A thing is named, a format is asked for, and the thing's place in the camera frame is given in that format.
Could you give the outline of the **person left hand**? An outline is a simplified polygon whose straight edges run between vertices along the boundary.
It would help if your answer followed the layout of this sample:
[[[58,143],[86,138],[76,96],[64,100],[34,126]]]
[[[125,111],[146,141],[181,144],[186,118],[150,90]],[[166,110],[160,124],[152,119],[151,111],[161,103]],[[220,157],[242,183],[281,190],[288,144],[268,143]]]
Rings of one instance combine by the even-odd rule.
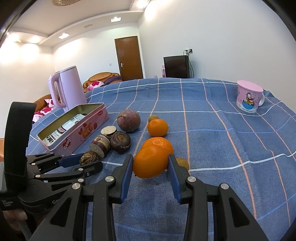
[[[18,222],[26,221],[28,218],[27,214],[22,209],[6,210],[3,211],[3,215],[9,226],[17,232],[21,231]]]

